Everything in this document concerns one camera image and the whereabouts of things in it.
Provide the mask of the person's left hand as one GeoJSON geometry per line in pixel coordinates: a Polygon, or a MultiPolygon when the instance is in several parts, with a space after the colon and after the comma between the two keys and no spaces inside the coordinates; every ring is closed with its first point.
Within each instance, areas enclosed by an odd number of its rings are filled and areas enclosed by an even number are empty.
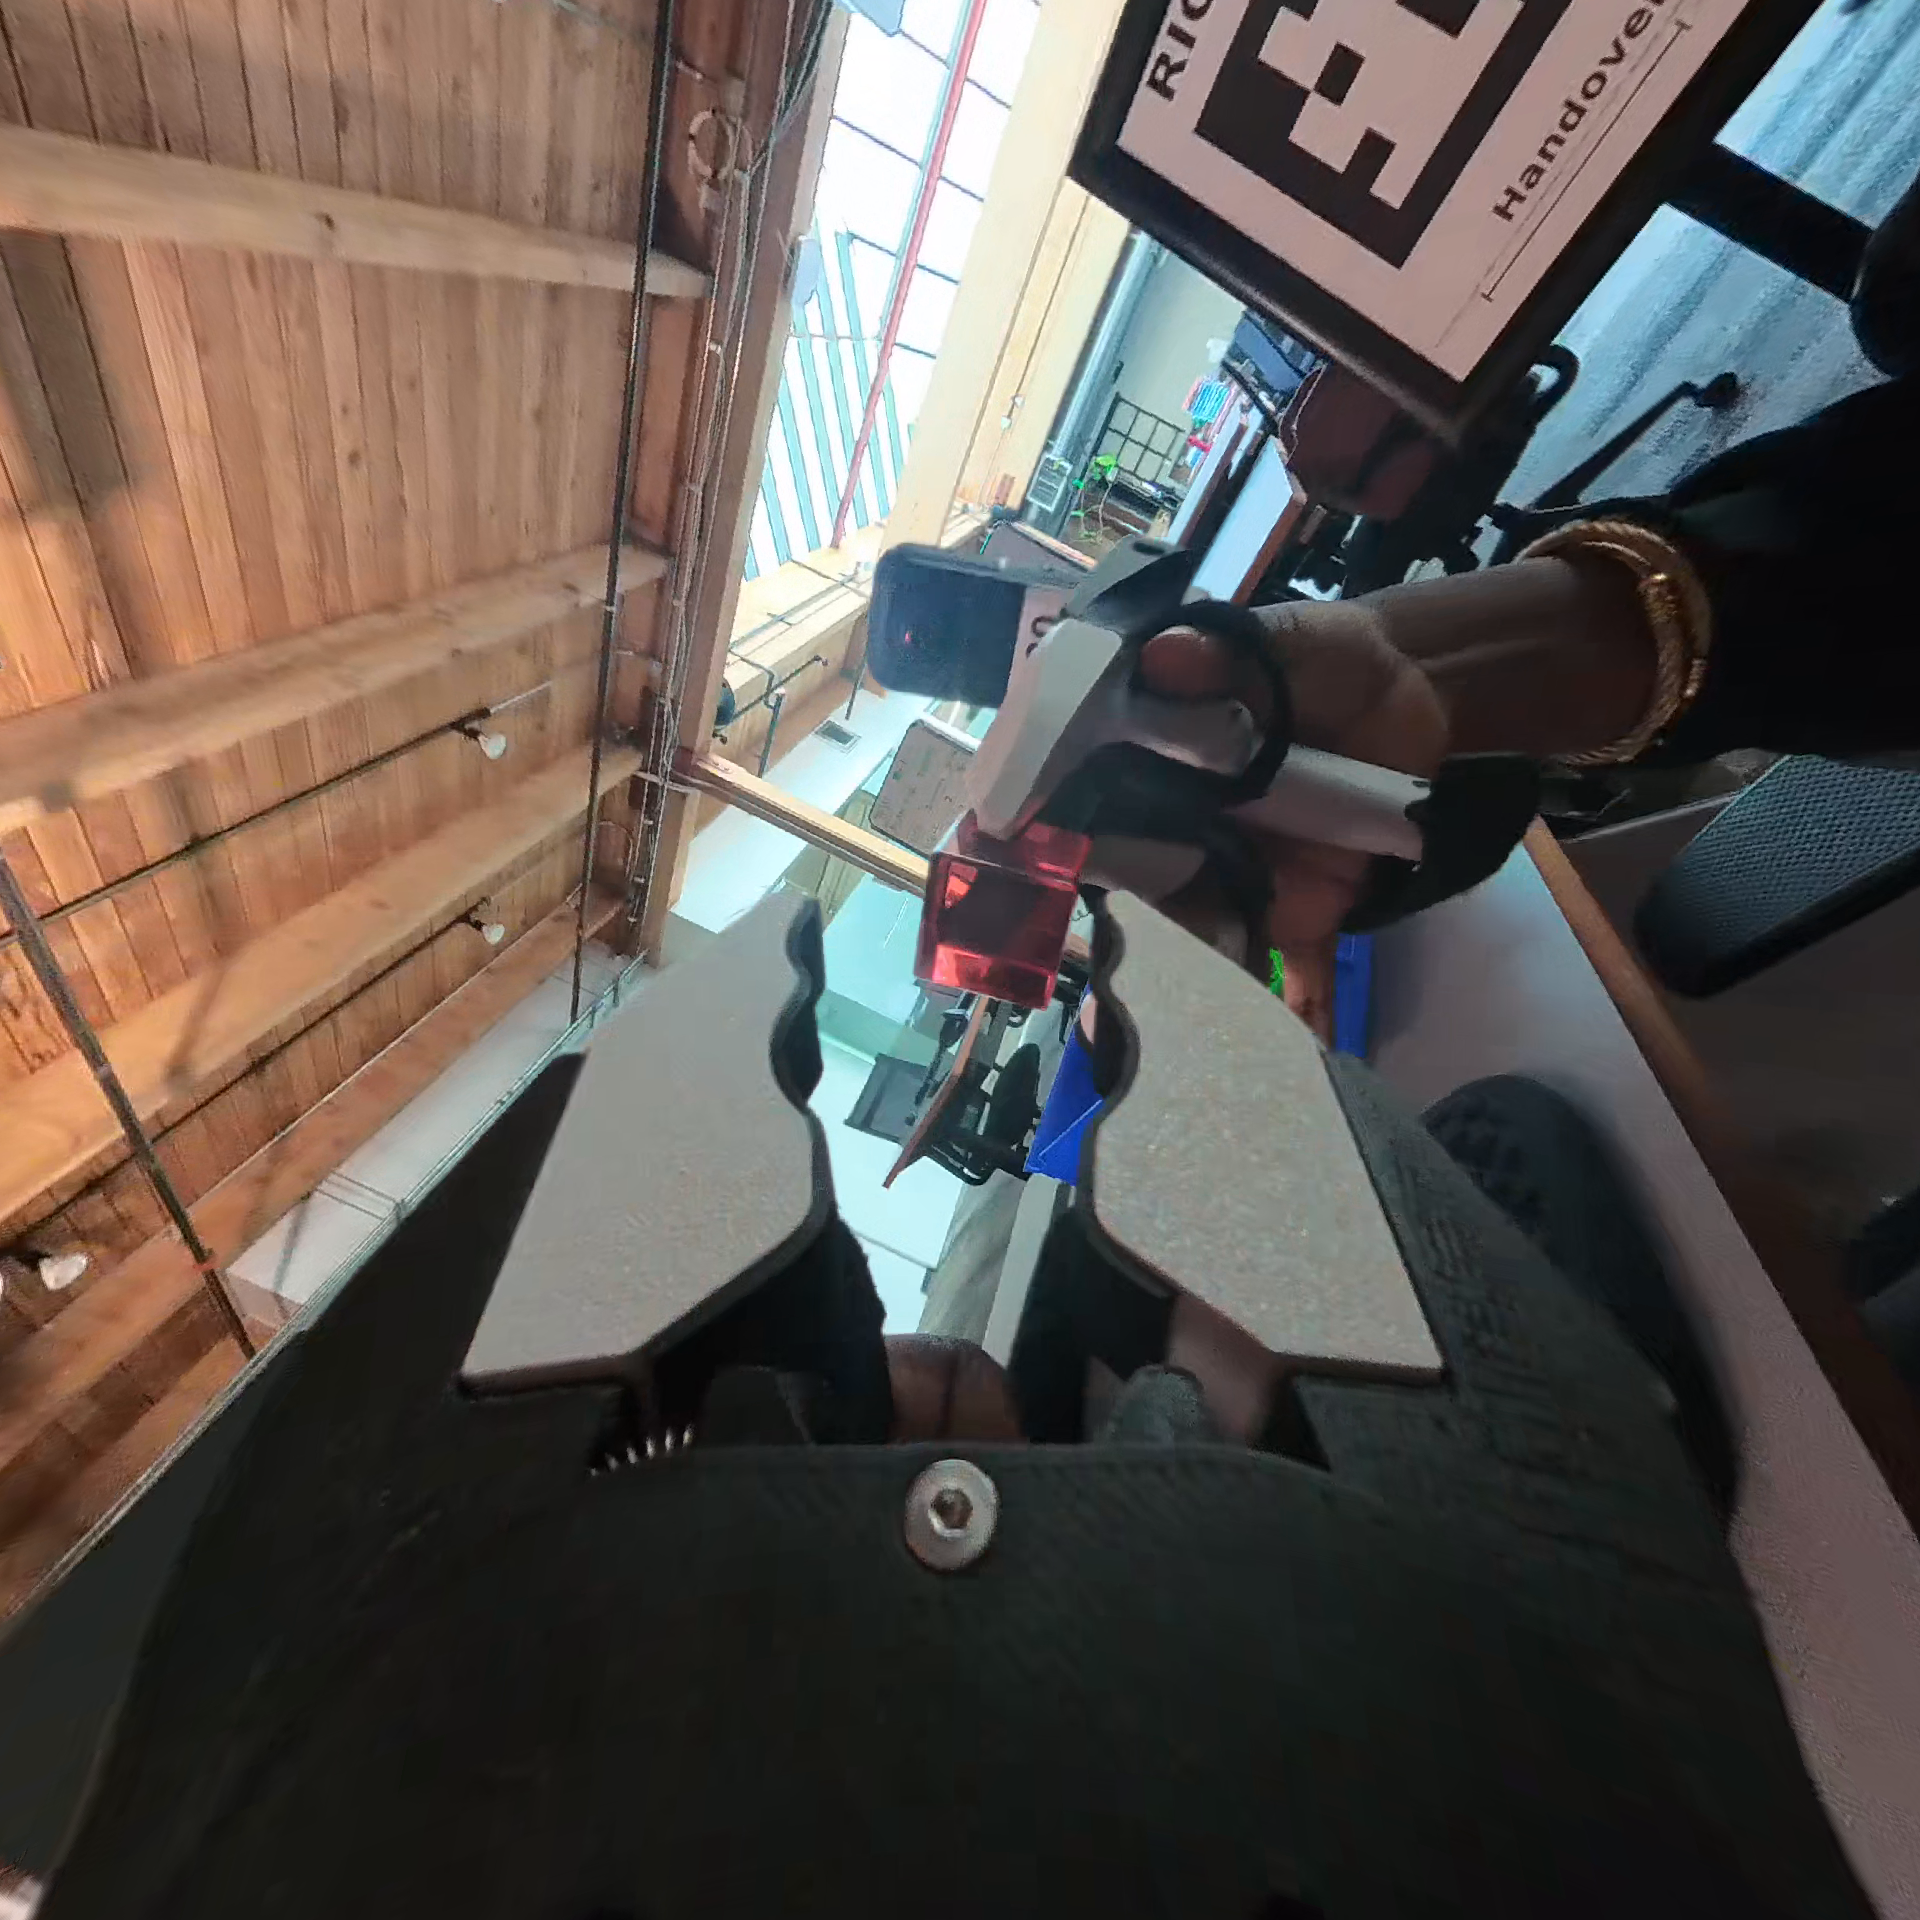
{"type": "Polygon", "coordinates": [[[890,1440],[926,1445],[1010,1448],[1024,1442],[1012,1388],[1002,1365],[979,1345],[949,1334],[888,1334],[883,1339],[892,1390],[890,1440]]]}

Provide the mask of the person's right hand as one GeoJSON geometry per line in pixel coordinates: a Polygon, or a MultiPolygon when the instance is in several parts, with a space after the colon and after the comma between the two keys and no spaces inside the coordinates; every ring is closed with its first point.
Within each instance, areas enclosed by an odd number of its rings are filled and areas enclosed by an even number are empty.
{"type": "MultiPolygon", "coordinates": [[[[1649,698],[1637,590],[1596,561],[1518,561],[1258,618],[1299,744],[1413,778],[1430,778],[1451,752],[1556,760],[1608,748],[1649,698]]],[[[1141,680],[1172,702],[1237,702],[1259,721],[1270,707],[1264,675],[1194,627],[1152,637],[1141,680]]],[[[1337,934],[1372,860],[1274,833],[1249,840],[1270,881],[1249,968],[1264,981],[1269,950],[1281,950],[1288,1008],[1332,1043],[1337,934]]]]}

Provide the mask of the person's right forearm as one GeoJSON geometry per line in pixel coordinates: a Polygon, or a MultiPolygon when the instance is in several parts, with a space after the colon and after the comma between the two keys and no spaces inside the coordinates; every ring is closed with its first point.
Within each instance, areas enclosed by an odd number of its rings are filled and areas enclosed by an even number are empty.
{"type": "Polygon", "coordinates": [[[1909,370],[1729,448],[1661,497],[1537,517],[1521,556],[1633,570],[1659,646],[1643,718],[1569,763],[1915,761],[1915,459],[1909,370]]]}

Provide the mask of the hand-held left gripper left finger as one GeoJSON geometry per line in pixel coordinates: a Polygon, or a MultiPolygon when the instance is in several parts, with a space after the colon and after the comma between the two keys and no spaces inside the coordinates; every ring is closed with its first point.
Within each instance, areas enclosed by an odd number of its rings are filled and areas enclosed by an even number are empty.
{"type": "Polygon", "coordinates": [[[627,1377],[818,1240],[822,989],[818,904],[765,896],[595,1028],[470,1332],[468,1388],[627,1377]]]}

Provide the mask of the handwritten whiteboard on stand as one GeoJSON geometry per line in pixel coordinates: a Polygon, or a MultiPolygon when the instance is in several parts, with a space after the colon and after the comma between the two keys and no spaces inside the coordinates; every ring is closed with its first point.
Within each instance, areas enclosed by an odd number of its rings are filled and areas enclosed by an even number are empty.
{"type": "Polygon", "coordinates": [[[868,829],[932,858],[949,849],[970,812],[970,778],[980,740],[947,722],[922,716],[901,736],[884,763],[868,812],[868,829]]]}

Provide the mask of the red transparent cube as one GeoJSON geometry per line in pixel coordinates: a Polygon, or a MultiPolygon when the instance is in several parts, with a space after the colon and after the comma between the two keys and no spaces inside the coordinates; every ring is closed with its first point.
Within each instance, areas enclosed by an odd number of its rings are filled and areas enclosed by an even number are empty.
{"type": "Polygon", "coordinates": [[[914,979],[1037,1013],[1050,1006],[1093,842],[1053,824],[1010,840],[964,812],[928,862],[914,979]]]}

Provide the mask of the black mesh office chair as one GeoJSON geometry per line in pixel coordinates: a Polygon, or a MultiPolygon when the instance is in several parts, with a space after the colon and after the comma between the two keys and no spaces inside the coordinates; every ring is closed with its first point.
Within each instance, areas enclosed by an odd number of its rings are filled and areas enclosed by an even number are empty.
{"type": "Polygon", "coordinates": [[[1914,761],[1792,755],[1732,797],[1650,885],[1643,968],[1707,998],[1917,888],[1914,761]]]}

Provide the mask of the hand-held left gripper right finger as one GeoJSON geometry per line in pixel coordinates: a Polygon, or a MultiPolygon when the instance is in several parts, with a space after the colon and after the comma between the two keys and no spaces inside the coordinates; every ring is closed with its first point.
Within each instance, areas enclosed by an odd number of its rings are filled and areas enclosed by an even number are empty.
{"type": "Polygon", "coordinates": [[[1430,1332],[1329,1056],[1262,982],[1132,894],[1094,917],[1118,1045],[1081,1184],[1090,1234],[1171,1296],[1169,1365],[1220,1429],[1300,1378],[1441,1385],[1430,1332]]]}

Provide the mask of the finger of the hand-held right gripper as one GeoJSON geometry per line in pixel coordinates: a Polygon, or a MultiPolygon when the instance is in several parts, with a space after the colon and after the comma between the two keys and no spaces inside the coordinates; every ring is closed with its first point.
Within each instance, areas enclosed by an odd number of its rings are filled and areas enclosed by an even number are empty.
{"type": "Polygon", "coordinates": [[[1048,826],[1093,834],[1093,757],[1133,740],[1132,699],[1144,642],[1062,616],[1021,630],[1012,676],[971,760],[971,826],[1018,842],[1048,826]]]}
{"type": "Polygon", "coordinates": [[[1195,566],[1184,547],[1122,541],[1083,574],[1068,596],[1068,618],[1112,634],[1158,634],[1184,605],[1195,566]]]}

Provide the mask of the blue bin with white label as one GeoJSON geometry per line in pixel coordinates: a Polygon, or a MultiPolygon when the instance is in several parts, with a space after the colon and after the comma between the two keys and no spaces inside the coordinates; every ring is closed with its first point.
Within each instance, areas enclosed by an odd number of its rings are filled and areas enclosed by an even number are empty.
{"type": "MultiPolygon", "coordinates": [[[[1332,1054],[1364,1062],[1372,1056],[1376,1025],[1373,934],[1345,932],[1337,939],[1329,1006],[1332,1054]]],[[[1076,1184],[1083,1139],[1107,1104],[1094,1075],[1093,1020],[1088,995],[1069,1025],[1062,1058],[1024,1161],[1027,1173],[1037,1173],[1065,1187],[1076,1184]]]]}

